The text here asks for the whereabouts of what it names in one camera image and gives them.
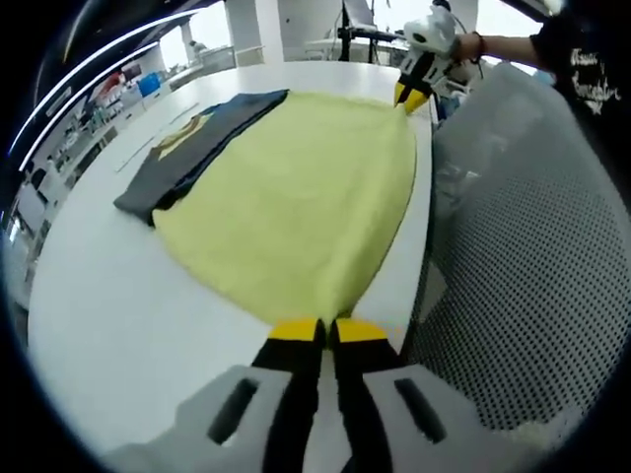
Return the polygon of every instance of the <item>yellow towel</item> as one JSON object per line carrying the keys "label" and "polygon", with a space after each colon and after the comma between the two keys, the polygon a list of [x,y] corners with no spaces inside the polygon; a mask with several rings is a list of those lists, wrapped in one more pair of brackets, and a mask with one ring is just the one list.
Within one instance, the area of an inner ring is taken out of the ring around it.
{"label": "yellow towel", "polygon": [[402,107],[290,93],[154,222],[190,274],[253,315],[331,321],[378,271],[415,165]]}

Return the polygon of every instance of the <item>wristband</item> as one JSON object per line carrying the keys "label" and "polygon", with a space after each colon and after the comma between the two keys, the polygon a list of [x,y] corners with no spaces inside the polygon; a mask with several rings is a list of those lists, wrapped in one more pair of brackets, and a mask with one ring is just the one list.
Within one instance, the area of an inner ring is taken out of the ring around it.
{"label": "wristband", "polygon": [[482,36],[482,34],[478,32],[471,32],[471,33],[475,34],[478,38],[477,55],[475,59],[471,59],[471,63],[479,64],[480,60],[482,59],[482,56],[486,54],[486,41],[484,40],[484,37]]}

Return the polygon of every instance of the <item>ceiling light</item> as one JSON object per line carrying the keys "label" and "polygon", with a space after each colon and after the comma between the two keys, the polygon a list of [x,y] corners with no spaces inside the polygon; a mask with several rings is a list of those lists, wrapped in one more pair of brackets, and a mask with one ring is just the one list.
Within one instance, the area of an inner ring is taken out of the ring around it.
{"label": "ceiling light", "polygon": [[95,77],[92,81],[90,81],[88,84],[86,84],[79,92],[77,92],[77,94],[72,96],[72,98],[70,98],[69,101],[67,101],[61,108],[59,108],[59,111],[57,111],[57,113],[50,119],[50,121],[46,124],[44,129],[41,131],[41,133],[39,133],[39,136],[37,136],[37,138],[33,142],[33,145],[29,149],[29,152],[27,153],[27,155],[25,156],[24,160],[22,161],[22,164],[20,165],[20,170],[24,170],[25,166],[27,165],[27,163],[31,159],[31,156],[33,155],[33,153],[37,149],[37,146],[39,146],[39,143],[41,143],[41,140],[44,139],[44,137],[46,136],[46,133],[48,133],[50,128],[52,128],[52,126],[59,120],[59,118],[61,118],[61,116],[65,113],[65,111],[68,108],[70,108],[70,105],[72,105],[75,101],[77,101],[77,99],[81,95],[83,95],[85,92],[87,92],[88,89],[91,86],[96,84],[99,80],[101,80],[103,77],[105,77],[111,71],[116,69],[118,66],[124,64],[129,59],[131,59],[132,57],[136,57],[136,56],[142,54],[143,52],[146,52],[147,50],[151,49],[152,47],[156,47],[158,44],[159,43],[157,41],[156,42],[152,42],[151,44],[147,44],[146,46],[143,46],[140,49],[135,50],[134,52],[132,52],[128,56],[124,57],[123,59],[120,59],[119,61],[115,62],[114,64],[109,66],[107,69],[105,69],[101,74],[99,74],[97,77]]}
{"label": "ceiling light", "polygon": [[145,25],[143,27],[139,27],[139,28],[137,28],[135,30],[132,30],[131,32],[129,32],[127,34],[124,34],[121,37],[118,37],[117,39],[115,39],[111,43],[106,44],[101,49],[99,49],[98,51],[92,53],[86,59],[81,61],[81,63],[79,63],[63,79],[61,79],[61,81],[59,81],[59,83],[57,83],[57,85],[55,87],[53,87],[50,90],[50,92],[48,92],[48,94],[46,94],[46,96],[37,104],[37,106],[34,108],[34,110],[29,115],[29,118],[27,118],[27,121],[24,122],[24,125],[22,125],[22,128],[20,128],[20,131],[18,132],[18,134],[16,135],[15,139],[13,140],[13,143],[11,144],[11,148],[9,148],[9,153],[11,153],[13,151],[13,148],[16,146],[16,143],[20,139],[20,136],[22,136],[22,133],[24,133],[24,130],[27,128],[29,123],[31,123],[33,121],[33,119],[39,113],[39,111],[53,98],[53,96],[55,94],[57,94],[57,92],[59,92],[61,90],[61,88],[63,86],[65,86],[68,83],[68,81],[70,81],[70,79],[72,79],[79,71],[81,71],[84,67],[86,67],[88,64],[90,64],[92,61],[94,61],[101,54],[103,54],[104,52],[109,51],[110,49],[112,49],[116,45],[121,44],[126,39],[130,39],[131,37],[135,36],[136,34],[145,32],[146,30],[150,30],[151,28],[156,27],[157,25],[161,25],[162,23],[166,23],[166,22],[169,22],[171,20],[176,20],[178,18],[195,15],[196,13],[202,12],[203,10],[204,10],[204,8],[195,8],[193,10],[187,10],[185,12],[175,13],[173,15],[169,15],[168,17],[161,18],[160,20],[156,20],[154,22],[151,22],[151,23],[149,23],[149,24],[147,24],[147,25]]}

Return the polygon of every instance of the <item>cloth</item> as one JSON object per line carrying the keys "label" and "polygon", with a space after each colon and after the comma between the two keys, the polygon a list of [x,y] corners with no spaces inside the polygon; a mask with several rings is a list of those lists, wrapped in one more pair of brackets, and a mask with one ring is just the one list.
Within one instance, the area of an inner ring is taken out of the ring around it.
{"label": "cloth", "polygon": [[185,195],[194,179],[225,146],[287,97],[287,91],[240,94],[214,109],[206,109],[153,148],[114,205],[153,225],[152,211],[168,209]]}
{"label": "cloth", "polygon": [[291,93],[155,210],[171,256],[268,323],[352,309],[405,212],[416,164],[403,108]]}
{"label": "cloth", "polygon": [[631,116],[625,33],[609,36],[581,28],[564,10],[531,37],[541,61],[556,75],[556,89],[575,105],[605,149],[627,167],[623,123]]}

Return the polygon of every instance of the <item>blue object on shelf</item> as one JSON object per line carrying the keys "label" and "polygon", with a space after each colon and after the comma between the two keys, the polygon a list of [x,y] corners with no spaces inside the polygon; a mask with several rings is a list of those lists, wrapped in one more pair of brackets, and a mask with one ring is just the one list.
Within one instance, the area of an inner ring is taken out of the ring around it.
{"label": "blue object on shelf", "polygon": [[145,77],[138,81],[138,89],[140,90],[140,95],[142,97],[147,97],[148,95],[156,92],[159,88],[160,77],[155,72],[147,74]]}

